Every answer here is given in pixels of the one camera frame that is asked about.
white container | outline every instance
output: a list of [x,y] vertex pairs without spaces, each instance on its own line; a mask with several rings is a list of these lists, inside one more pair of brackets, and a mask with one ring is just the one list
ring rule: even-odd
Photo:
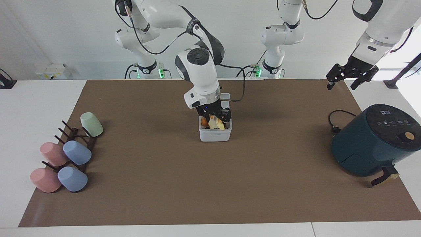
[[[221,99],[229,99],[229,93],[221,93]],[[222,108],[229,108],[228,101],[221,102]],[[205,129],[205,127],[200,125],[200,120],[202,116],[199,116],[199,133],[200,133],[200,140],[202,142],[226,142],[229,140],[229,136],[231,135],[232,130],[232,119],[229,123],[226,124],[227,128],[225,130],[220,129]]]

brown mat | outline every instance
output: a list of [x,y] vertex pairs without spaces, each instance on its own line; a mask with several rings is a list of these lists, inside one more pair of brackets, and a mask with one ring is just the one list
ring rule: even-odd
[[[233,99],[241,81],[221,81]],[[80,193],[35,190],[19,226],[420,220],[400,179],[367,188],[330,152],[327,114],[360,113],[345,86],[248,81],[225,143],[202,143],[185,81],[88,81],[70,117],[105,128]],[[335,124],[352,118],[336,114]]]

white wall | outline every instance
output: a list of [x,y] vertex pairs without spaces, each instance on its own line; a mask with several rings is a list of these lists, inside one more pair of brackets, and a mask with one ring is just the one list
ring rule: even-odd
[[[223,43],[226,50],[223,63],[227,65],[255,63],[265,50],[259,40],[260,32],[271,24],[282,24],[275,0],[174,1],[186,6]],[[131,52],[114,42],[114,31],[126,27],[114,12],[114,0],[0,0],[2,2],[27,32],[24,38],[33,39],[51,63],[66,63],[71,67],[73,78],[122,78],[126,67],[134,62]],[[313,16],[320,16],[332,2],[309,0],[309,10]],[[351,5],[352,0],[339,1],[319,21],[311,20],[303,11],[304,41],[284,47],[286,78],[323,78],[335,63],[346,62],[367,26],[354,17]],[[0,66],[17,79],[33,79],[33,64],[39,55],[34,50],[31,53],[10,21],[0,17]],[[161,36],[148,45],[158,51],[182,31],[162,30]],[[157,59],[177,75],[173,65],[175,55],[196,41],[184,35]],[[17,70],[14,65],[25,67]],[[219,66],[217,70],[218,77],[236,74],[235,70]]]

black glossy lid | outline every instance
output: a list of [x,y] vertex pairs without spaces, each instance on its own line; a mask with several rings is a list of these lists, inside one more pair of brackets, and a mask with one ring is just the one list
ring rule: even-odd
[[421,149],[421,126],[407,113],[390,105],[372,105],[367,122],[385,142],[406,150]]

air fryer handle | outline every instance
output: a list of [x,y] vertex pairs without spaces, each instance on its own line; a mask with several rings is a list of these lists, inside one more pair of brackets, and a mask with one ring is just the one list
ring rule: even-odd
[[382,167],[381,169],[383,170],[383,176],[371,181],[372,186],[379,185],[383,183],[384,181],[389,180],[391,178],[396,179],[397,177],[399,177],[399,173],[394,168],[393,165]]

